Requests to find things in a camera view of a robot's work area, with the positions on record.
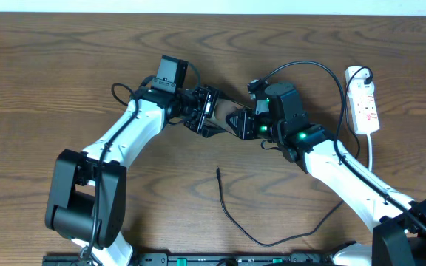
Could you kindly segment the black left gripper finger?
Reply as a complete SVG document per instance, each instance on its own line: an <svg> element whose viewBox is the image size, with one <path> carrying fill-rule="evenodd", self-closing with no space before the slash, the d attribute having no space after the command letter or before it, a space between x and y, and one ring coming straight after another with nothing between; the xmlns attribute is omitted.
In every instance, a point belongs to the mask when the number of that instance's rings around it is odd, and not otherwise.
<svg viewBox="0 0 426 266"><path fill-rule="evenodd" d="M204 138L209 138L212 137L216 134L220 134L220 133L224 133L225 129L219 127L219 126L210 126L210 125L206 125L203 126L202 131L201 131L201 136Z"/></svg>
<svg viewBox="0 0 426 266"><path fill-rule="evenodd" d="M221 94L218 100L218 107L220 110L249 109L249 106L239 102L238 100L235 100L226 94Z"/></svg>

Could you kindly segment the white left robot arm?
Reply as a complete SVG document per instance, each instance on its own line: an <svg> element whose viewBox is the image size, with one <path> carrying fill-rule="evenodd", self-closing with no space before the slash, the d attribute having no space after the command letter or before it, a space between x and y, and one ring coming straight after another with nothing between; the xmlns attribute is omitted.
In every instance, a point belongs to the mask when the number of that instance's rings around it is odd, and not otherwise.
<svg viewBox="0 0 426 266"><path fill-rule="evenodd" d="M203 136L222 132L240 103L214 87L165 91L142 85L126 111L82 151L63 150L55 161L45 225L80 246L74 264L128 265L134 250L121 233L127 171L143 147L172 118Z"/></svg>

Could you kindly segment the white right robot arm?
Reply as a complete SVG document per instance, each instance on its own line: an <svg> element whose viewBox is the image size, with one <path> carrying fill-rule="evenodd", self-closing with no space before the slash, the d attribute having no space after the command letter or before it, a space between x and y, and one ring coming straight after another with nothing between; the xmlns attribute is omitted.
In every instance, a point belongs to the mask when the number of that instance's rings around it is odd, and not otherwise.
<svg viewBox="0 0 426 266"><path fill-rule="evenodd" d="M254 91L256 106L226 116L243 140L277 144L287 161L331 188L372 233L370 246L346 244L335 265L426 265L426 199L417 202L380 180L323 126L312 123L291 83Z"/></svg>

